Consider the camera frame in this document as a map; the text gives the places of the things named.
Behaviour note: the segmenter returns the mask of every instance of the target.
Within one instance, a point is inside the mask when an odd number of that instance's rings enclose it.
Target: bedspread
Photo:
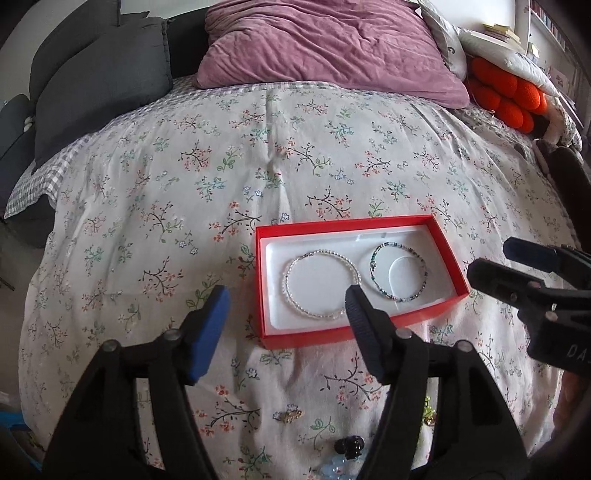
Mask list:
[[[231,314],[209,372],[187,392],[221,478],[312,479],[332,441],[371,437],[387,389],[354,341],[260,346],[258,225],[432,213],[464,271],[477,257],[511,265],[502,254],[511,235],[575,243],[525,138],[524,157],[510,138],[479,135],[429,101],[318,83],[174,98],[107,126],[65,166],[20,345],[23,412],[44,445],[103,341],[153,340],[217,284],[230,289]],[[471,291],[413,329],[473,342],[527,449],[549,438],[560,376],[527,357],[511,308]],[[147,456],[160,465],[144,382],[138,402]],[[290,410],[303,415],[282,422]],[[417,464],[431,435],[423,426]]]

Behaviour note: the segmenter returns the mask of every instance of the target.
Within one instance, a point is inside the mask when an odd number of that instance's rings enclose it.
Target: brown plush toy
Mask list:
[[[524,134],[534,129],[532,113],[543,115],[548,104],[545,95],[533,83],[506,72],[491,62],[476,57],[470,65],[472,75],[466,87],[476,103],[511,128]]]

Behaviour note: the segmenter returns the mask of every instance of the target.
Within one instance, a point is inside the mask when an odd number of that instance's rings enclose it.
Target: bracelet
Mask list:
[[[310,311],[306,310],[304,307],[302,307],[294,299],[294,297],[290,291],[290,274],[291,274],[291,270],[294,268],[294,265],[296,263],[298,263],[300,260],[303,260],[308,257],[312,257],[314,255],[327,255],[328,257],[335,257],[336,259],[345,263],[345,265],[348,267],[348,269],[351,270],[351,273],[353,274],[353,283],[356,285],[359,285],[361,283],[361,274],[359,273],[359,270],[357,270],[357,267],[353,264],[353,262],[351,260],[349,260],[348,258],[344,257],[341,254],[338,254],[337,252],[333,252],[332,250],[318,249],[318,250],[314,250],[312,252],[308,252],[304,255],[300,255],[299,257],[296,257],[293,259],[293,261],[291,262],[291,264],[289,264],[289,266],[287,267],[287,269],[285,271],[284,282],[283,282],[283,291],[285,293],[285,297],[287,298],[287,301],[300,313],[303,313],[304,315],[306,315],[308,317],[315,318],[315,319],[333,319],[334,320],[334,319],[337,319],[338,317],[344,315],[345,309],[335,310],[332,313],[325,313],[325,314],[310,312]]]
[[[406,250],[407,252],[409,252],[413,256],[417,257],[421,261],[421,266],[423,267],[423,271],[424,271],[423,285],[421,285],[421,288],[419,288],[418,291],[414,295],[411,295],[409,297],[404,297],[404,298],[398,298],[392,294],[389,294],[387,291],[385,291],[382,287],[379,286],[378,281],[375,279],[375,267],[376,267],[375,256],[378,254],[378,252],[383,247],[402,248],[403,250]],[[411,300],[416,299],[421,293],[423,293],[423,290],[425,290],[425,286],[427,285],[427,275],[428,275],[427,264],[425,263],[425,260],[423,259],[423,257],[421,257],[418,253],[416,253],[412,248],[407,247],[406,245],[403,245],[403,244],[398,244],[396,242],[383,243],[383,244],[379,245],[374,250],[374,253],[372,254],[371,260],[369,262],[369,274],[371,276],[371,279],[374,281],[375,286],[378,288],[379,292],[382,295],[384,295],[385,297],[388,297],[390,300],[397,301],[397,302],[411,301]]]

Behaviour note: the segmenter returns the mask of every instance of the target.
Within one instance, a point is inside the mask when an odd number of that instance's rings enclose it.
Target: human hand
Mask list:
[[[554,411],[554,432],[559,432],[568,423],[571,415],[579,406],[579,402],[589,381],[571,372],[562,374],[562,387],[558,396],[558,404]]]

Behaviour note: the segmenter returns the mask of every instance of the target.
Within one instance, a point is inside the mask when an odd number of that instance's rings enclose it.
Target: pink pillow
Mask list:
[[[468,105],[404,0],[228,0],[209,8],[205,28],[210,47],[193,79],[200,88],[315,80]]]

